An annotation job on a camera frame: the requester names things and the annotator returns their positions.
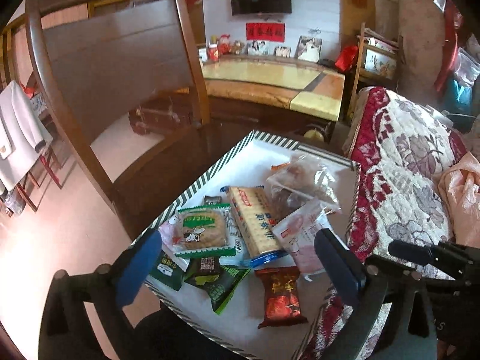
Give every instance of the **floor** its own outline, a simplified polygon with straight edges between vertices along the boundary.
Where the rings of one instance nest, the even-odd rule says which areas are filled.
[[[340,147],[348,127],[337,124],[332,144]],[[134,134],[128,117],[110,126],[93,144],[102,166],[112,180],[138,156],[162,139]],[[63,189],[59,190],[41,166],[34,175],[41,183],[32,191],[38,205],[19,216],[0,214],[0,321],[27,360],[38,358],[38,334],[43,306],[53,274],[66,269],[71,275],[92,272],[99,264],[112,263],[130,240],[116,215],[107,207],[67,145],[55,142],[62,169],[54,169]],[[124,309],[135,326],[158,309],[157,298],[146,288]],[[87,311],[105,354],[117,359],[90,305]]]

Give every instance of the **bolt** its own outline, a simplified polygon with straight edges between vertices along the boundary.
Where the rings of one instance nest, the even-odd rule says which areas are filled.
[[[63,276],[67,274],[67,271],[64,269],[60,269],[59,271],[56,271],[55,274],[53,275],[54,278],[56,279],[61,279]]]
[[[415,271],[413,271],[413,272],[412,272],[412,278],[413,278],[414,280],[419,281],[419,280],[422,278],[422,274],[421,274],[420,272],[415,272]]]
[[[375,265],[368,265],[367,272],[372,276],[378,275],[378,268]]]
[[[97,268],[97,273],[104,275],[110,271],[110,264],[101,264]]]

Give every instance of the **white jacket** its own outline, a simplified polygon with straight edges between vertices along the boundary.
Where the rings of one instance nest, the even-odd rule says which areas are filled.
[[[0,125],[0,181],[11,191],[53,139],[15,81],[0,93]]]

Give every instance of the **peach fabric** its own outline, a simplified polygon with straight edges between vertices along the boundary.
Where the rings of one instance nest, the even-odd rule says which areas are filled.
[[[438,192],[453,222],[455,241],[480,248],[480,163],[471,152],[445,171]]]

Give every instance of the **snack tray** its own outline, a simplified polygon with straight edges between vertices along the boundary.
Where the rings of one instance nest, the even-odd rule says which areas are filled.
[[[158,228],[177,208],[201,205],[204,195],[222,195],[223,202],[227,203],[226,196],[220,193],[223,186],[263,185],[272,173],[270,167],[288,162],[294,150],[321,157],[335,178],[334,191],[342,213],[329,214],[328,219],[337,235],[346,240],[357,208],[359,165],[328,151],[257,130],[251,131],[203,173],[150,227]],[[286,256],[261,268],[294,265],[293,259]],[[300,277],[297,281],[301,312],[309,323],[262,329],[257,327],[264,316],[264,290],[253,271],[238,285],[221,315],[212,311],[205,291],[187,283],[183,283],[178,292],[152,276],[147,277],[146,284],[182,320],[219,345],[252,360],[297,360],[316,331],[322,310],[333,290],[326,273],[312,279],[312,282],[307,282]]]

